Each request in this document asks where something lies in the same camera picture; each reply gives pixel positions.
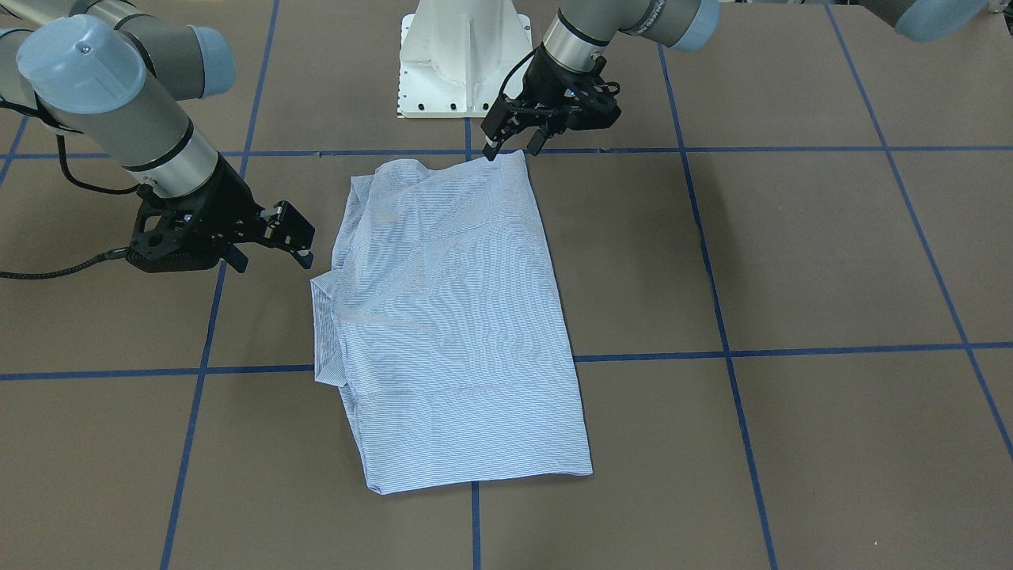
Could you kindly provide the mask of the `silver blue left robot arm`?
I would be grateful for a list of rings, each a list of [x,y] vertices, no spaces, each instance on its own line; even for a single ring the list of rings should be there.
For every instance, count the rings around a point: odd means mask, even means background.
[[[520,93],[500,90],[481,124],[484,157],[495,159],[511,137],[529,129],[527,150],[535,155],[556,135],[613,126],[621,86],[601,73],[615,36],[697,51],[719,21],[717,1],[564,1],[541,43],[514,65],[522,72]]]

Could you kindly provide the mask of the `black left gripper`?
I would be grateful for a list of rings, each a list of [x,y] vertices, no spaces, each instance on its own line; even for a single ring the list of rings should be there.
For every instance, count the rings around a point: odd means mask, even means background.
[[[567,130],[612,127],[621,116],[617,103],[621,85],[601,78],[605,64],[603,55],[593,55],[589,71],[572,71],[555,62],[546,47],[530,51],[506,72],[481,124],[486,139],[484,158],[493,162],[506,140],[529,127],[535,130],[525,146],[531,156],[539,155],[548,140]]]

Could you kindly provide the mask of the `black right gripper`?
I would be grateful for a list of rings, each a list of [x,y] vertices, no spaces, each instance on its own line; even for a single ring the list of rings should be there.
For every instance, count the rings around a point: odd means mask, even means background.
[[[249,185],[224,158],[205,184],[184,197],[164,198],[154,180],[138,187],[138,209],[127,262],[145,273],[211,269],[224,260],[245,273],[249,257],[240,243],[289,253],[305,270],[313,267],[314,226],[283,199],[271,208],[254,199]]]

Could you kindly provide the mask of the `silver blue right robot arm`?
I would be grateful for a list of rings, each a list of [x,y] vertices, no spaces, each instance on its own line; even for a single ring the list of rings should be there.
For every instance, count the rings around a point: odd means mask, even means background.
[[[140,198],[129,245],[50,278],[124,259],[145,273],[211,269],[242,273],[241,243],[313,264],[314,227],[292,203],[256,202],[249,185],[181,108],[231,90],[236,65],[212,28],[173,25],[129,1],[4,1],[30,28],[2,30],[2,107],[43,123],[57,139],[63,176],[66,135],[83,135],[134,178]]]

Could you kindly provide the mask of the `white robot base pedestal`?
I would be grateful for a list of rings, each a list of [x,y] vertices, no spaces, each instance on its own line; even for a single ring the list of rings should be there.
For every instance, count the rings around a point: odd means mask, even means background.
[[[400,22],[397,115],[484,118],[501,93],[520,93],[520,76],[503,80],[533,48],[531,19],[511,1],[420,1]]]

